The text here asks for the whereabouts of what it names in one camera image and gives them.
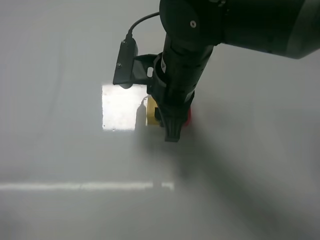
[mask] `cable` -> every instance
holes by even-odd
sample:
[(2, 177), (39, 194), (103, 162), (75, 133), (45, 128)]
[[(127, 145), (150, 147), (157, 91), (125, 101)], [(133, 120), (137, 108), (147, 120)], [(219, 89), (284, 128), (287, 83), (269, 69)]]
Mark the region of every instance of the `cable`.
[(127, 36), (131, 36), (131, 37), (132, 37), (132, 32), (133, 32), (134, 28), (135, 28), (138, 24), (142, 23), (143, 21), (145, 21), (145, 20), (147, 20), (147, 19), (151, 19), (151, 18), (156, 17), (156, 16), (159, 16), (159, 15), (160, 15), (160, 12), (155, 12), (155, 13), (153, 13), (153, 14), (150, 14), (150, 15), (148, 15), (148, 16), (145, 16), (145, 17), (139, 19), (138, 21), (136, 21), (136, 22), (130, 27)]

